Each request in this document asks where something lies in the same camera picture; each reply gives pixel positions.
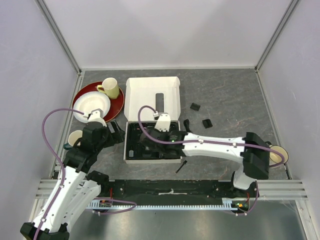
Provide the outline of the black cleaning brush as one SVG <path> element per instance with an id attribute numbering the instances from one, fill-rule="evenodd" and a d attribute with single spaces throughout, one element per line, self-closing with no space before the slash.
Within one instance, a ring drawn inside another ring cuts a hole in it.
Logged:
<path id="1" fill-rule="evenodd" d="M 183 161 L 183 163 L 181 164 L 181 166 L 175 171 L 176 174 L 179 173 L 179 171 L 187 164 L 187 160 Z"/>

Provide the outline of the small clear oil bottle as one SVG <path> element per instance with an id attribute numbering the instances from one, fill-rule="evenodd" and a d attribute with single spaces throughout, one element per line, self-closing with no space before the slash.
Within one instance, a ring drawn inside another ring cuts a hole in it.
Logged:
<path id="1" fill-rule="evenodd" d="M 133 150 L 129 150 L 128 157 L 129 158 L 133 158 L 134 157 L 134 151 Z"/>

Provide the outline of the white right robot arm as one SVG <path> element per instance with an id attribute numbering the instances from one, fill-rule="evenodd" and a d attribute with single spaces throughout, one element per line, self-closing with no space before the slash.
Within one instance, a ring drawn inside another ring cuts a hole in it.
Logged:
<path id="1" fill-rule="evenodd" d="M 253 132 L 247 132 L 244 137 L 219 138 L 152 128 L 141 134 L 140 142 L 164 158 L 204 156 L 236 162 L 239 168 L 229 184 L 229 191 L 235 197 L 242 196 L 256 180 L 269 178 L 270 148 Z"/>

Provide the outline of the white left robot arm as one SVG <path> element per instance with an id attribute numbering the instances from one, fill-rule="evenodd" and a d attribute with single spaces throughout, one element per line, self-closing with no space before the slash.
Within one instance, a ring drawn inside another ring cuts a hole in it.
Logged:
<path id="1" fill-rule="evenodd" d="M 90 171 L 98 154 L 124 142 L 125 132 L 116 121 L 88 122 L 60 162 L 58 181 L 40 213 L 25 222 L 20 233 L 27 240 L 67 240 L 71 229 L 89 203 L 110 191 L 109 176 Z"/>

